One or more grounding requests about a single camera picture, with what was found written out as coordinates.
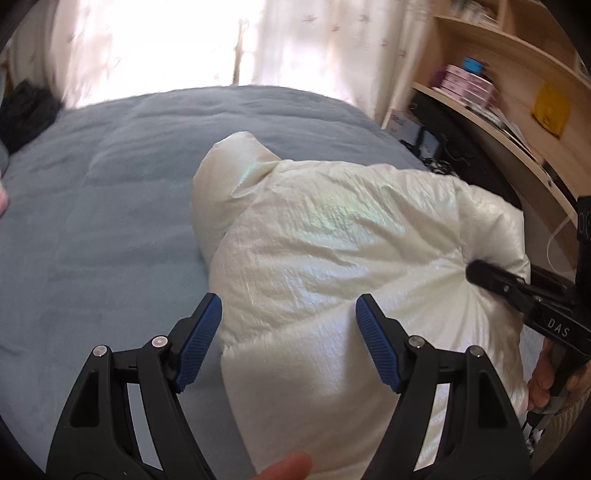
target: pink box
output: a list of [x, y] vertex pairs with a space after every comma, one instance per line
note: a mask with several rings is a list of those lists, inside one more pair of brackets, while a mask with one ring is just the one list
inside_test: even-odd
[[474, 75], [473, 73], [470, 73], [470, 78], [468, 78], [468, 82], [473, 83], [474, 85], [480, 87], [488, 93], [491, 93], [495, 88], [495, 86], [491, 82], [485, 80], [482, 77], [479, 77], [478, 75]]
[[474, 83], [468, 83], [468, 87], [466, 88], [466, 90], [483, 98], [488, 98], [491, 95], [491, 92], [487, 92], [485, 89], [480, 88], [478, 85]]
[[447, 66], [447, 71], [450, 73], [453, 73], [454, 75], [457, 75], [463, 79], [469, 80], [470, 79], [470, 72], [467, 72], [464, 69], [461, 69], [460, 67], [456, 67], [455, 65], [448, 65]]
[[468, 101], [486, 107], [488, 105], [488, 98], [482, 98], [470, 91], [465, 91], [463, 97]]
[[[479, 77], [478, 75], [474, 75], [473, 73], [467, 72], [466, 70], [460, 67], [456, 67], [455, 65], [448, 65], [446, 70], [446, 80], [456, 83], [466, 89], [468, 89], [468, 85], [463, 85], [463, 82], [471, 83], [476, 87], [485, 90], [487, 93], [491, 93], [495, 88], [495, 86], [488, 80], [485, 80], [484, 78]], [[479, 95], [477, 90], [474, 91], [471, 89], [470, 91]]]
[[457, 85], [456, 83], [450, 82], [449, 80], [443, 80], [441, 83], [441, 87], [446, 88], [447, 90], [451, 90], [452, 92], [457, 93], [460, 96], [463, 96], [466, 91], [466, 88]]
[[470, 85], [470, 82], [468, 82], [466, 79], [463, 79], [462, 77], [457, 76], [455, 73], [447, 72], [445, 79], [448, 82], [455, 83], [456, 85], [462, 87], [462, 89], [467, 89]]
[[466, 101], [461, 96], [459, 96], [457, 93], [454, 93], [451, 90], [447, 90], [446, 88], [434, 88], [433, 90], [436, 90], [436, 91], [442, 93], [443, 95], [448, 96], [449, 98], [455, 100], [459, 104], [466, 106]]

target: white curtain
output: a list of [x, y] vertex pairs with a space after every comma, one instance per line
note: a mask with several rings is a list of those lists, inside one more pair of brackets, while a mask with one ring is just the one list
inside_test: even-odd
[[430, 2], [267, 0], [261, 6], [245, 34], [241, 84], [321, 93], [380, 122], [400, 73], [416, 60]]
[[410, 82], [430, 0], [41, 0], [11, 47], [76, 108], [212, 85], [280, 85], [381, 121]]

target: bookshelf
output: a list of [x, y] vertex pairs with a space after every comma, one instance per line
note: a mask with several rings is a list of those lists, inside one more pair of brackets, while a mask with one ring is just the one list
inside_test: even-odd
[[[414, 66], [408, 101], [417, 90], [461, 115], [550, 231], [569, 215], [573, 221], [557, 239], [569, 262], [575, 265], [575, 208], [548, 171], [559, 176], [574, 198], [591, 194], [591, 83], [579, 72], [578, 55], [568, 36], [543, 4], [534, 0], [480, 3], [493, 13], [495, 22], [479, 23], [458, 16], [453, 0], [434, 3], [423, 53]], [[465, 57], [487, 65], [486, 74], [499, 92], [498, 106], [519, 126], [533, 158], [495, 126], [429, 88], [436, 70], [447, 64], [461, 66]], [[544, 82], [554, 85], [570, 101], [570, 118], [560, 139], [531, 116]]]

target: bed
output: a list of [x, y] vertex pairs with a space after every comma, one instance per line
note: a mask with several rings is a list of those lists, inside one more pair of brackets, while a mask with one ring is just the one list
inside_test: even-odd
[[[69, 391], [104, 343], [141, 346], [192, 312], [207, 271], [190, 222], [191, 178], [215, 142], [248, 130], [281, 158], [423, 165], [361, 111], [280, 87], [211, 87], [61, 112], [11, 157], [0, 219], [0, 414], [42, 468]], [[180, 396], [220, 479], [254, 471], [214, 344]], [[158, 465], [131, 389], [146, 463]]]

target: metal screw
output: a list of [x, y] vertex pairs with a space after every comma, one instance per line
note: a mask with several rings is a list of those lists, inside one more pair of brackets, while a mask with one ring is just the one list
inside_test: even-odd
[[161, 335], [159, 337], [154, 337], [152, 339], [152, 346], [155, 346], [156, 348], [162, 348], [167, 343], [168, 343], [168, 339], [163, 335]]
[[468, 351], [474, 355], [476, 358], [480, 358], [481, 356], [485, 356], [484, 349], [479, 345], [472, 345]]
[[95, 346], [92, 351], [92, 354], [94, 356], [103, 356], [105, 353], [107, 353], [107, 347], [105, 347], [104, 345]]
[[425, 345], [425, 339], [418, 335], [412, 335], [408, 338], [408, 344], [415, 348], [421, 348]]

